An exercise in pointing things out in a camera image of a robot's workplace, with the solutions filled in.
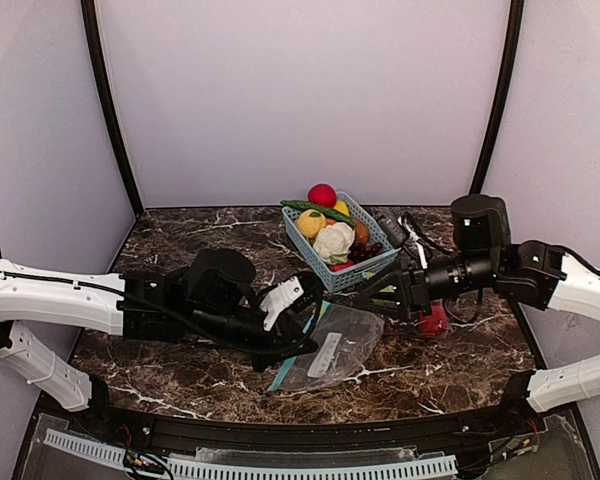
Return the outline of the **red toy apple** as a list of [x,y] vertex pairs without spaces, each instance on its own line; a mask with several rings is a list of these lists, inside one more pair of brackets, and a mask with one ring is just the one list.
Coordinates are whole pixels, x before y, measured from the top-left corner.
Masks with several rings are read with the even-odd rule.
[[425,315],[423,312],[419,313],[416,326],[419,332],[427,338],[437,338],[445,334],[449,329],[449,318],[444,306],[440,302],[432,303],[429,315]]

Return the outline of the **clear zip bag blue zipper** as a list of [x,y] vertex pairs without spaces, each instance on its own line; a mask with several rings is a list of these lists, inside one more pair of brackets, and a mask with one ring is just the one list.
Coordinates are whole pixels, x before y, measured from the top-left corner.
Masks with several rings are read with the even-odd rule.
[[414,311],[403,319],[393,320],[396,327],[418,334],[424,338],[436,339],[446,335],[450,328],[450,320],[441,302],[431,304],[431,314]]

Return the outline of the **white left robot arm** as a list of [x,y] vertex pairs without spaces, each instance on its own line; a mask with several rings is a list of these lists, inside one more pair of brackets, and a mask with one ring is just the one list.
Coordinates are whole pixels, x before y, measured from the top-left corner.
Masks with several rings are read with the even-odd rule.
[[313,353],[311,318],[324,287],[301,271],[256,292],[254,264],[232,249],[204,249],[192,264],[165,275],[79,275],[15,264],[0,250],[0,360],[69,412],[104,412],[106,382],[61,360],[27,328],[29,321],[75,326],[125,339],[179,343],[187,337],[248,355],[262,372]]

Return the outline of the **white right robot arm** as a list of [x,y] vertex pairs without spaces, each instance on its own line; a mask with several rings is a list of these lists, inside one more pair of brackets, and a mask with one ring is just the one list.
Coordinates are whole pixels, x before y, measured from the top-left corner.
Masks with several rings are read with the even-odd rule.
[[[360,289],[354,305],[388,316],[431,314],[434,301],[484,289],[538,310],[600,322],[600,270],[566,247],[535,240],[440,257],[423,268],[394,262]],[[554,369],[515,374],[501,403],[542,413],[597,396],[600,354]]]

